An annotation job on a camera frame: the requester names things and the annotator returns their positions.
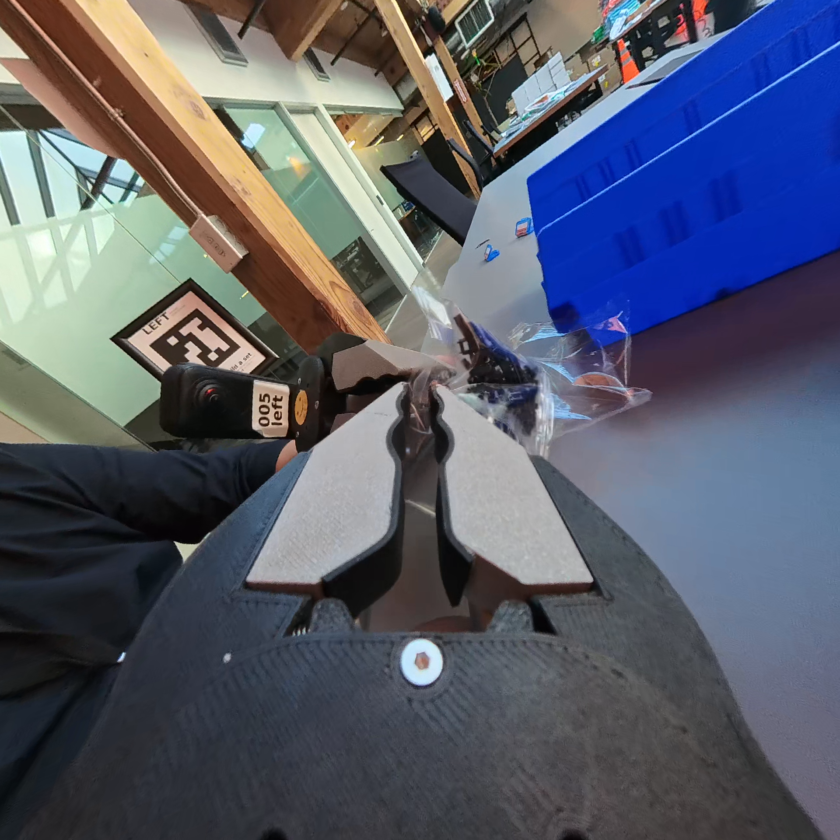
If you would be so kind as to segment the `white wall air vent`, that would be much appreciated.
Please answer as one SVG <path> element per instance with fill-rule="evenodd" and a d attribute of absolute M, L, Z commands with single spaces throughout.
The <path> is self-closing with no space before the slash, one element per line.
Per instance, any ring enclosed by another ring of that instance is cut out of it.
<path fill-rule="evenodd" d="M 455 27 L 464 47 L 478 43 L 481 36 L 494 24 L 496 18 L 490 1 L 472 1 L 458 16 Z"/>

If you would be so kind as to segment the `clear plastic lego bag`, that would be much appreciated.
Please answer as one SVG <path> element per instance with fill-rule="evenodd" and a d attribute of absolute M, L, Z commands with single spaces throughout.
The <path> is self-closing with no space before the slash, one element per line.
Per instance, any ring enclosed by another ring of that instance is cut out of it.
<path fill-rule="evenodd" d="M 561 303 L 547 320 L 521 322 L 510 347 L 535 361 L 551 390 L 553 418 L 570 432 L 648 403 L 652 393 L 631 385 L 631 311 L 614 298 L 584 311 Z"/>

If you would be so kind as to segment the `blue plastic bin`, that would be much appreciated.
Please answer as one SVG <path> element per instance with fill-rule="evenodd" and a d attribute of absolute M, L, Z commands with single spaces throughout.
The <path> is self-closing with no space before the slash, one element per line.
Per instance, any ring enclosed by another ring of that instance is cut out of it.
<path fill-rule="evenodd" d="M 838 250 L 838 2 L 773 2 L 528 178 L 560 332 L 638 333 Z"/>

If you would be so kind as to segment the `framed marker sign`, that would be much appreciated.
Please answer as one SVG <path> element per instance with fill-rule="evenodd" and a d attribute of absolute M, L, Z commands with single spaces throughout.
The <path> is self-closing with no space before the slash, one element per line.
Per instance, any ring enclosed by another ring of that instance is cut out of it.
<path fill-rule="evenodd" d="M 111 342 L 161 382 L 178 364 L 257 375 L 278 355 L 193 279 L 158 300 Z"/>

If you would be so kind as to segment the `grey electrical box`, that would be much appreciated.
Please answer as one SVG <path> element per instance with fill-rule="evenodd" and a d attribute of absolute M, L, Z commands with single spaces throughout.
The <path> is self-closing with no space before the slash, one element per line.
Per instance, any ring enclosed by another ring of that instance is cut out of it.
<path fill-rule="evenodd" d="M 249 255 L 245 244 L 217 215 L 199 213 L 189 228 L 189 235 L 201 247 L 205 256 L 226 274 L 232 274 Z"/>

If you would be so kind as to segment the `black metal workbench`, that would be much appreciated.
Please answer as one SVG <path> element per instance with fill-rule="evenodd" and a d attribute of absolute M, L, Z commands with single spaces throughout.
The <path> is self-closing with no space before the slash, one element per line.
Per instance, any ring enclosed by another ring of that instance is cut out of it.
<path fill-rule="evenodd" d="M 721 35 L 768 5 L 763 1 L 610 2 L 604 32 L 624 39 L 640 72 L 678 47 Z"/>

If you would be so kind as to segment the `slim wooden support post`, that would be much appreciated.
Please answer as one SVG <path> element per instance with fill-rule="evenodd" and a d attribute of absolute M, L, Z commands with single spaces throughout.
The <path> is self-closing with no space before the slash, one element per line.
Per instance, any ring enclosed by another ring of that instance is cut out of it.
<path fill-rule="evenodd" d="M 467 152 L 466 138 L 425 62 L 424 50 L 417 42 L 414 28 L 407 23 L 400 4 L 397 1 L 375 1 L 374 5 L 421 92 L 429 111 L 429 118 L 436 124 L 446 141 L 453 141 L 463 152 Z"/>

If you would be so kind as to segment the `bag of black lego pieces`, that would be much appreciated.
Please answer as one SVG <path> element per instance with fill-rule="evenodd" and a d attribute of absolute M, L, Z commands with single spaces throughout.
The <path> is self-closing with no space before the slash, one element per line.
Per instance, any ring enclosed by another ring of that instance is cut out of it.
<path fill-rule="evenodd" d="M 427 321 L 432 364 L 411 374 L 411 423 L 432 431 L 432 390 L 447 387 L 529 455 L 546 456 L 554 431 L 553 394 L 548 376 L 468 318 L 435 285 L 419 280 L 412 296 Z"/>

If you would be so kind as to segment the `person's left forearm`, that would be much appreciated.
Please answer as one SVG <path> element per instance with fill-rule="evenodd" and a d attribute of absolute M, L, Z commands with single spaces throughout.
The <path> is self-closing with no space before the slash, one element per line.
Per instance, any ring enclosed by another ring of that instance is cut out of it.
<path fill-rule="evenodd" d="M 206 455 L 2 444 L 2 525 L 98 516 L 145 538 L 198 543 L 297 455 L 278 442 Z"/>

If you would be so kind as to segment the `stack of white boxes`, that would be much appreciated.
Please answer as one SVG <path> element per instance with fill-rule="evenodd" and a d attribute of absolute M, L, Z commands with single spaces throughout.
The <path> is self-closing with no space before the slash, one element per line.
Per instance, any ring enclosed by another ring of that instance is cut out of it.
<path fill-rule="evenodd" d="M 562 91 L 571 84 L 570 72 L 566 69 L 560 53 L 552 55 L 540 68 L 520 84 L 511 94 L 516 114 L 524 118 L 531 105 L 556 91 Z"/>

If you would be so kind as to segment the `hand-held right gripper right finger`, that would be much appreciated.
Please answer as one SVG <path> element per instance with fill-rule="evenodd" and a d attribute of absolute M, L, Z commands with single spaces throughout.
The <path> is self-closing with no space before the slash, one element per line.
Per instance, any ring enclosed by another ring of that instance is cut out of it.
<path fill-rule="evenodd" d="M 593 593 L 536 460 L 445 386 L 430 394 L 438 568 L 456 611 L 433 625 L 488 625 L 504 602 Z"/>

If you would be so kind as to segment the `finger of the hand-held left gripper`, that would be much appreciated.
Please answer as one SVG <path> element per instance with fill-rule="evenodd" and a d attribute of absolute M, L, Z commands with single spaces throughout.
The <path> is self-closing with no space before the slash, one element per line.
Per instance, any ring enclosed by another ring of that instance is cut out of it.
<path fill-rule="evenodd" d="M 432 355 L 370 339 L 332 356 L 332 383 L 339 393 L 387 390 L 388 382 L 408 382 L 415 375 L 455 373 L 454 366 Z"/>

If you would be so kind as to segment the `long wooden work table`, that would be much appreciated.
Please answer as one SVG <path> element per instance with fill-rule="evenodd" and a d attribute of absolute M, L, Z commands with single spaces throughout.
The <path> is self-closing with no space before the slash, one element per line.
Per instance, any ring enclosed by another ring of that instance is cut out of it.
<path fill-rule="evenodd" d="M 493 160 L 513 165 L 548 142 L 602 98 L 605 77 L 605 69 L 595 69 L 572 82 L 567 89 L 551 94 L 534 113 L 502 136 L 493 148 Z"/>

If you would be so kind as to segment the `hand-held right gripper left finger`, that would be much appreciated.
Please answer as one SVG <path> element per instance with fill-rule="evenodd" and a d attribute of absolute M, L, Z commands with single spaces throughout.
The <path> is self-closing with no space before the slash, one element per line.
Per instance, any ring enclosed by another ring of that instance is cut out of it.
<path fill-rule="evenodd" d="M 402 571 L 408 385 L 399 383 L 308 453 L 245 578 L 261 592 L 342 601 L 360 615 Z"/>

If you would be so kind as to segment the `black mesh office chair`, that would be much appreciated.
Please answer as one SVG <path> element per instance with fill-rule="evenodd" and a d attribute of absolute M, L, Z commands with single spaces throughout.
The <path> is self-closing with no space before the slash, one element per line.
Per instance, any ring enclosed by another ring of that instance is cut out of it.
<path fill-rule="evenodd" d="M 423 157 L 383 164 L 380 172 L 401 196 L 417 206 L 459 246 L 465 245 L 477 201 L 460 192 Z"/>

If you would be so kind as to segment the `person's dark clothed body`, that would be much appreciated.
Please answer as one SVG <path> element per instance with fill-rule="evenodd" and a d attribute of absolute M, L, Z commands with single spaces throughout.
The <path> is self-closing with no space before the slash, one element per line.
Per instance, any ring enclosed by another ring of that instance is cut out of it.
<path fill-rule="evenodd" d="M 2 838 L 77 756 L 191 539 L 121 523 L 2 532 Z"/>

